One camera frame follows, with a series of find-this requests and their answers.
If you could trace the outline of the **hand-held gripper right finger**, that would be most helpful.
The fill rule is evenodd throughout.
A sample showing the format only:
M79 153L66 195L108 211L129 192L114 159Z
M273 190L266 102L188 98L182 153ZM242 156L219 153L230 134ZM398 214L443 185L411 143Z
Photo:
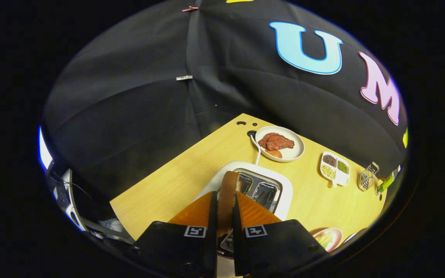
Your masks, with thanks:
M244 223L249 207L252 213L270 212L240 192L236 193L235 201L233 259L237 276L297 277L327 256L327 251L298 220Z

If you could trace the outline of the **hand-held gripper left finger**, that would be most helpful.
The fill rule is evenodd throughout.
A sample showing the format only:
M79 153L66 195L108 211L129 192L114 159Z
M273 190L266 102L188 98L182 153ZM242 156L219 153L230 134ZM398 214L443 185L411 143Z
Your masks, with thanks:
M152 222L131 247L131 260L149 278L217 276L217 192L186 208L202 216L194 225Z

